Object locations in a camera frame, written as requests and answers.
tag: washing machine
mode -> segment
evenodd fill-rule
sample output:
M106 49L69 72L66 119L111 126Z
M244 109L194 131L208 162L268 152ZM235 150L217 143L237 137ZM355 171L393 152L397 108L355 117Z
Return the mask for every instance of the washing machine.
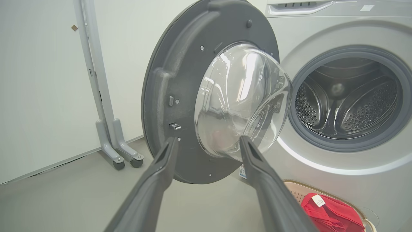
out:
M247 135L281 178L397 231L412 215L411 7L268 0L263 14L245 0L194 3L149 61L150 152L177 137L174 178L208 184L239 168Z
M412 2L268 1L292 106L266 157L378 231L412 216Z

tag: red cloth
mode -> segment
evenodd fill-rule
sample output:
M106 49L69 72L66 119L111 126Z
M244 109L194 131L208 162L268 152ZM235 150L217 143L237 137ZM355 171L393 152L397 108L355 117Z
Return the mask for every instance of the red cloth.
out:
M316 193L307 194L301 206L320 232L365 231L359 215L352 207L325 195L320 195L325 204L318 207L312 199L315 195Z

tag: white wall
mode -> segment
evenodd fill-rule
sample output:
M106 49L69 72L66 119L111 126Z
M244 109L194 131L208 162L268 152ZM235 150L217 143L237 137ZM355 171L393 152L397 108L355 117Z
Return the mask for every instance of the white wall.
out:
M73 0L0 2L0 183L100 147Z
M170 22L196 0L95 0L115 118L125 140L143 135L140 102L147 64ZM250 1L264 12L266 0Z

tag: beige laundry basket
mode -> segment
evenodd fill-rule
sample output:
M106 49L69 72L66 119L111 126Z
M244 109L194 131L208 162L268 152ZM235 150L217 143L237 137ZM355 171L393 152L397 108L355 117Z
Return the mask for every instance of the beige laundry basket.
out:
M358 213L359 217L362 219L363 226L366 227L366 225L369 225L370 228L372 229L372 232L376 232L376 228L373 225L373 223L371 221L369 221L365 217L365 215L360 210L358 210L355 206L353 206L352 204L350 204L346 201L343 201L343 200L341 200L341 199L339 199L339 198L337 198L337 197L335 197L335 196L333 196L329 193L323 192L319 189L314 189L313 187L306 186L304 184L298 183L298 182L293 181L293 180L284 180L283 182L285 183L285 185L289 189L289 191L292 193L292 195L296 198L296 200L298 201L299 204L302 203L303 198L309 193L316 193L316 194L326 195L326 196L335 198L337 200L340 200L340 201L348 204L352 208L354 208L355 211Z

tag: white label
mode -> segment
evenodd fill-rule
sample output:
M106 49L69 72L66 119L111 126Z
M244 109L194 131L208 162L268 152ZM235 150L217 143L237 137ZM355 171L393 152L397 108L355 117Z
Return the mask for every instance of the white label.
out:
M375 5L364 5L360 11L370 11Z
M318 205L318 207L321 207L322 205L325 204L325 202L323 201L322 197L319 196L318 194L316 194L315 196L312 197L313 201L315 202L316 205Z
M246 172L245 172L245 166L242 164L242 166L240 167L240 171L239 171L239 176L246 178Z

